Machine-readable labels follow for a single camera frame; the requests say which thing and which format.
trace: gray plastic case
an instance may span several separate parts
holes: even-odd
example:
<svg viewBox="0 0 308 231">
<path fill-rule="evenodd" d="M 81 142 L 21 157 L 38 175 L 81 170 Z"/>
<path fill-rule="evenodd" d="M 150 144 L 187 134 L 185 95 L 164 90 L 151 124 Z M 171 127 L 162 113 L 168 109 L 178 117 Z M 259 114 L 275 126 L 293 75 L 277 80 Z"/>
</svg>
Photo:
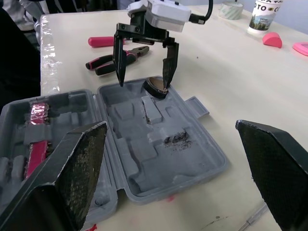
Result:
<svg viewBox="0 0 308 231">
<path fill-rule="evenodd" d="M 226 170 L 222 150 L 197 118 L 209 112 L 195 98 L 186 102 L 170 87 L 164 100 L 149 95 L 145 79 L 89 90 L 12 102 L 0 116 L 0 213 L 22 185 L 28 144 L 51 141 L 55 147 L 64 134 L 79 126 L 106 120 L 108 132 L 96 191 L 84 229 L 111 216 L 117 190 L 124 189 L 138 204 L 167 198 L 192 185 L 204 183 Z M 50 106 L 50 124 L 40 129 L 26 125 L 30 104 Z"/>
</svg>

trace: red tool handle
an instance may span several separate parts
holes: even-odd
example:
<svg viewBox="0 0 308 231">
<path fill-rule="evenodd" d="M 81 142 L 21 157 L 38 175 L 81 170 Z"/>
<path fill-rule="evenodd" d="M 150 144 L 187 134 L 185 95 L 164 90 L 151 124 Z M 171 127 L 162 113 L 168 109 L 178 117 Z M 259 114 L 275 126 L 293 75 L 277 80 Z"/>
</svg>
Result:
<svg viewBox="0 0 308 231">
<path fill-rule="evenodd" d="M 112 47 L 114 45 L 114 37 L 90 37 L 88 44 L 95 47 Z"/>
</svg>

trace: table surface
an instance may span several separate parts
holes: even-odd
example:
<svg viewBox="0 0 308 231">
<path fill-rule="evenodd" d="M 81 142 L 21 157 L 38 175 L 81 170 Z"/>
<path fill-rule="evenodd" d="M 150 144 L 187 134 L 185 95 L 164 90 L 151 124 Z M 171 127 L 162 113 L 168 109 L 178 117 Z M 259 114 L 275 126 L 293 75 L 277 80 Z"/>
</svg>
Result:
<svg viewBox="0 0 308 231">
<path fill-rule="evenodd" d="M 207 6 L 191 7 L 205 13 Z M 219 18 L 218 6 L 204 25 L 187 23 L 171 32 L 180 44 L 172 86 L 186 100 L 196 96 L 210 111 L 200 122 L 230 161 L 229 169 L 209 183 L 194 186 L 173 200 L 135 205 L 119 191 L 117 212 L 98 224 L 99 231 L 237 231 L 261 202 L 235 122 L 245 119 L 288 131 L 307 150 L 308 57 L 292 49 L 308 35 L 273 23 L 281 49 L 264 46 L 246 33 L 251 13 L 240 20 Z M 112 47 L 92 49 L 87 40 L 112 36 L 116 23 L 129 23 L 125 11 L 46 15 L 42 19 L 42 94 L 90 89 L 116 83 L 115 73 L 98 77 L 85 63 L 111 54 Z M 126 49 L 140 44 L 129 44 Z M 162 74 L 167 50 L 157 43 L 127 67 L 126 80 Z M 267 212 L 248 231 L 279 231 Z"/>
</svg>

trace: pink eraser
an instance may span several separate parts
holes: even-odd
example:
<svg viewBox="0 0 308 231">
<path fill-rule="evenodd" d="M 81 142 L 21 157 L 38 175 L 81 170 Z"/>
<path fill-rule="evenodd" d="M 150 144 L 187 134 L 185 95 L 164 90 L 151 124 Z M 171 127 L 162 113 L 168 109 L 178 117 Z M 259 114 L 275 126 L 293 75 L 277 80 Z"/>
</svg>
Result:
<svg viewBox="0 0 308 231">
<path fill-rule="evenodd" d="M 276 33 L 276 32 L 270 32 L 270 33 L 266 34 L 263 37 L 262 41 L 263 41 L 264 45 L 268 45 L 268 46 L 272 46 L 272 47 L 278 47 L 278 48 L 282 47 L 282 40 L 281 40 L 279 34 Z"/>
<path fill-rule="evenodd" d="M 297 42 L 293 45 L 293 49 L 303 55 L 308 56 L 308 42 Z"/>
</svg>

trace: clear plastic wrap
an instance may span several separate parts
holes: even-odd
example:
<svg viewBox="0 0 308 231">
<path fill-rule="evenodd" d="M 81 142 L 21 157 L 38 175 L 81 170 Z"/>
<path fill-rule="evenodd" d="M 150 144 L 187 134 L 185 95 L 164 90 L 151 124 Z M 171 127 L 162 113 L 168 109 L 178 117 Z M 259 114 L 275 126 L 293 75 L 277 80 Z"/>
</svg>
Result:
<svg viewBox="0 0 308 231">
<path fill-rule="evenodd" d="M 41 92 L 43 92 L 44 95 L 57 94 L 60 92 L 57 68 L 62 62 L 57 61 L 52 32 L 46 16 L 42 16 L 40 32 Z"/>
</svg>

